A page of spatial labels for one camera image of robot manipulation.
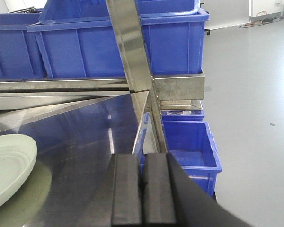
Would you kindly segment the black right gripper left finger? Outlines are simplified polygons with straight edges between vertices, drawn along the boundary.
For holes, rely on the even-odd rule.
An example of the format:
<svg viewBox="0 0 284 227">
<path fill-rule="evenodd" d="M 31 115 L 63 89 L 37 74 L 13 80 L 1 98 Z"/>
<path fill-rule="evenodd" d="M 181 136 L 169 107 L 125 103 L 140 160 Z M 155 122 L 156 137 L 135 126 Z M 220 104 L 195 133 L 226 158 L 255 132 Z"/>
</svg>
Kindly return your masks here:
<svg viewBox="0 0 284 227">
<path fill-rule="evenodd" d="M 139 165 L 135 155 L 117 154 L 112 225 L 141 225 Z"/>
</svg>

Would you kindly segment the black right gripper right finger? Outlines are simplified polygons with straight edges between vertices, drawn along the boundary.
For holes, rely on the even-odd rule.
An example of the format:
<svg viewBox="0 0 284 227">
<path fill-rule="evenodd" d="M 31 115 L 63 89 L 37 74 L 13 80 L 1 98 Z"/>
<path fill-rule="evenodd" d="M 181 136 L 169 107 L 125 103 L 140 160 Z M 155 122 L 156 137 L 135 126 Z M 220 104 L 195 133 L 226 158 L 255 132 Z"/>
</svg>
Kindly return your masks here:
<svg viewBox="0 0 284 227">
<path fill-rule="evenodd" d="M 172 154 L 149 153 L 143 170 L 146 227 L 248 227 L 207 195 Z"/>
</svg>

